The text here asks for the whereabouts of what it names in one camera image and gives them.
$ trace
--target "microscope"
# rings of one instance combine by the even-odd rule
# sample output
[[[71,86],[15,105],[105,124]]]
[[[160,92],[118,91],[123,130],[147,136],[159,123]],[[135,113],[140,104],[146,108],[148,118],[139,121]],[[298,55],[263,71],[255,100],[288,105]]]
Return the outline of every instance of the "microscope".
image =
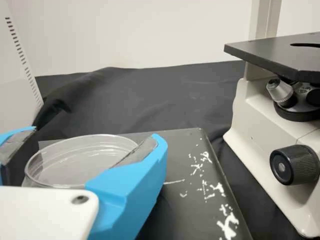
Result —
[[[320,236],[320,32],[224,51],[247,62],[225,141],[298,233]]]

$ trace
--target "white paint splatter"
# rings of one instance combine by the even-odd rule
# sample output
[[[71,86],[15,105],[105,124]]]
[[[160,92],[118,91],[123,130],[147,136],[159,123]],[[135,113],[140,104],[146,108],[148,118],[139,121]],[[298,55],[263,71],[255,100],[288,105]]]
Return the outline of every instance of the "white paint splatter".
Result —
[[[207,151],[204,151],[203,153],[200,153],[201,156],[203,156],[203,158],[200,158],[200,160],[202,162],[204,162],[205,160],[207,160],[209,163],[212,164],[211,159],[209,158],[209,153]]]
[[[212,190],[219,190],[219,192],[221,193],[221,196],[226,197],[225,190],[222,187],[222,184],[220,182],[218,182],[216,186],[210,185],[209,187],[212,188]]]
[[[177,183],[181,183],[181,182],[184,182],[185,179],[181,179],[181,180],[177,180],[177,181],[165,181],[163,183],[163,185],[167,185],[167,184],[177,184]]]
[[[203,191],[203,195],[204,195],[204,200],[206,200],[205,186],[207,186],[207,182],[205,180],[202,180],[202,191]]]
[[[227,210],[223,204],[221,204],[221,207],[219,208],[219,210],[223,213],[225,217],[228,216]]]
[[[192,175],[195,175],[197,170],[199,170],[199,171],[201,170],[201,168],[203,167],[203,163],[201,163],[201,164],[192,164],[192,165],[190,165],[190,167],[194,167],[193,173],[190,174],[192,176]]]
[[[208,200],[210,198],[213,198],[215,195],[216,195],[215,193],[209,194],[208,196],[204,197],[204,200]]]
[[[239,225],[239,220],[236,219],[233,212],[230,212],[230,214],[225,218],[224,223],[222,223],[221,221],[216,222],[216,224],[224,232],[224,237],[227,240],[231,240],[231,238],[234,238],[237,235],[237,233],[229,226],[230,223]]]
[[[188,191],[185,191],[184,194],[180,193],[180,197],[185,198],[188,195],[187,193],[188,193]]]

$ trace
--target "black table surface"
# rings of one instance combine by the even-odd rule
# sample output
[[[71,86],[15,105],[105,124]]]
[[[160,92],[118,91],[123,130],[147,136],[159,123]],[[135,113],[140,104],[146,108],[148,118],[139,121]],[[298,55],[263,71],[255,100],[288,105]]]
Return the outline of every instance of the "black table surface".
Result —
[[[58,96],[71,105],[70,113],[61,111],[39,131],[40,140],[200,127],[252,237],[303,239],[223,140],[231,126],[232,103],[244,67],[243,61],[229,61],[147,69],[107,67],[37,77],[43,97]],[[61,94],[61,89],[74,88],[74,83],[84,87]]]
[[[320,32],[228,43],[224,51],[292,81],[320,84]]]
[[[136,239],[251,240],[206,133],[201,128],[187,128],[121,136],[139,144],[153,133],[168,144],[166,178]],[[39,147],[55,142],[41,141]]]

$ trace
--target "black fabric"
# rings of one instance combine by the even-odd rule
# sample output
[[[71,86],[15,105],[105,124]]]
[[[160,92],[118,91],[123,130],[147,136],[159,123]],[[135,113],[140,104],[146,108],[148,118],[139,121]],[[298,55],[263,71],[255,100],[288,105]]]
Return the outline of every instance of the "black fabric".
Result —
[[[59,99],[69,107],[39,131],[41,140],[201,127],[252,237],[303,239],[223,141],[244,66],[243,61],[230,61],[149,69],[107,67],[92,73],[37,77],[46,101]],[[87,87],[79,88],[77,83]]]

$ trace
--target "petri dish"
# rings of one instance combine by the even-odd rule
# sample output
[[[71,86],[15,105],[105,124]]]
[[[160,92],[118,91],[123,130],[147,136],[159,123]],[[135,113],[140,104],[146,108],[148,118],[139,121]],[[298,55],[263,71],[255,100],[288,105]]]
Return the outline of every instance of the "petri dish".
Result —
[[[88,180],[116,165],[137,146],[129,138],[111,134],[56,142],[29,159],[22,186],[83,189]]]

